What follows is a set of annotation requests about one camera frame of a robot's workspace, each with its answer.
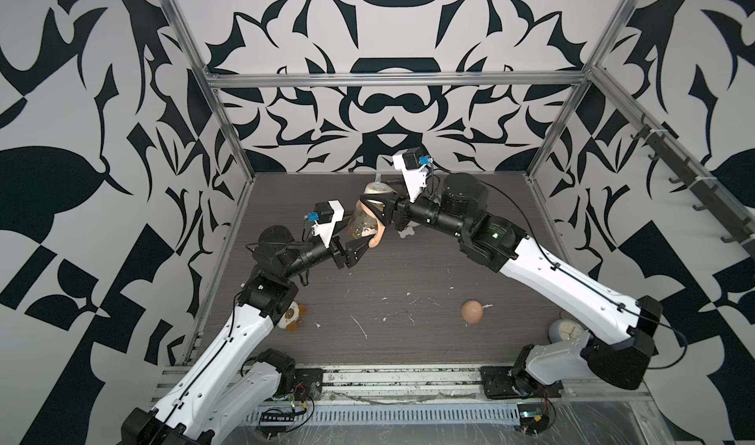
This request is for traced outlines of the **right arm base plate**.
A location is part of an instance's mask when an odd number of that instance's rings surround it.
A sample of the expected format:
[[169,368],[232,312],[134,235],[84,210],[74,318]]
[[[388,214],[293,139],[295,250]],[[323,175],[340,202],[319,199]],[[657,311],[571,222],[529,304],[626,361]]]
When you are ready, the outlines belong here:
[[481,384],[484,395],[491,400],[542,398],[545,393],[560,398],[563,385],[557,381],[543,385],[526,372],[513,372],[513,366],[481,366]]

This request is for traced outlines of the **cream lid with straw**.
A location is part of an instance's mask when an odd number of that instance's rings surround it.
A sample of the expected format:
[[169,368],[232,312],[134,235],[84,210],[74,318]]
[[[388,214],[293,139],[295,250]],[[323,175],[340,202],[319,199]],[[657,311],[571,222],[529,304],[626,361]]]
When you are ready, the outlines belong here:
[[364,195],[390,195],[391,193],[394,193],[394,189],[383,181],[380,173],[377,173],[375,179],[367,183],[363,190]]

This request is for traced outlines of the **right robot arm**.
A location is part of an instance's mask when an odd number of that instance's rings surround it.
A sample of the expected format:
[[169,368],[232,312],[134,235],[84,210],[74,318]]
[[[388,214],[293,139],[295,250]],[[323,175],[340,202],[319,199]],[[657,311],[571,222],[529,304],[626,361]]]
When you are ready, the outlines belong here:
[[637,389],[652,370],[654,335],[666,325],[661,304],[606,287],[546,250],[530,227],[489,213],[492,189],[470,174],[452,174],[439,197],[377,193],[360,200],[383,226],[414,222],[452,236],[471,261],[535,290],[582,325],[572,340],[524,347],[505,382],[510,397],[528,397],[562,380],[592,378]]

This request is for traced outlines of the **clear baby bottle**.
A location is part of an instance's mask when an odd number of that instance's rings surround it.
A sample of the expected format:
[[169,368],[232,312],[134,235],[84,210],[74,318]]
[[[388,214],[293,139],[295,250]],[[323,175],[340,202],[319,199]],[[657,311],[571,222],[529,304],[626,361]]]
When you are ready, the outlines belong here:
[[373,235],[370,248],[376,248],[385,234],[385,226],[368,207],[365,207],[362,201],[358,201],[349,218],[346,231],[350,240]]

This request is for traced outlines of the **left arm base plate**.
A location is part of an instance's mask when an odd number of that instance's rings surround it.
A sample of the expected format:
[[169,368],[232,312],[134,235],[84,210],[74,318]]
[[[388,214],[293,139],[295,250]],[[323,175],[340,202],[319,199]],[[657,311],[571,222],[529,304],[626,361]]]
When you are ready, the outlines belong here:
[[322,368],[289,368],[281,374],[278,397],[291,395],[295,401],[316,400],[322,394]]

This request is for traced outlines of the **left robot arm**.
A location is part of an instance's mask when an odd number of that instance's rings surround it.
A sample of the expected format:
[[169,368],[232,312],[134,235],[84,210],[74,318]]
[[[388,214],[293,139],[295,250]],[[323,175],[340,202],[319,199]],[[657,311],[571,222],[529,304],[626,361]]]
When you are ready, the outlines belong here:
[[295,277],[328,260],[352,267],[377,238],[370,231],[348,242],[297,242],[283,226],[265,229],[253,248],[257,263],[220,333],[149,411],[135,409],[125,419],[122,443],[220,444],[261,403],[291,393],[295,360],[255,350],[293,305]]

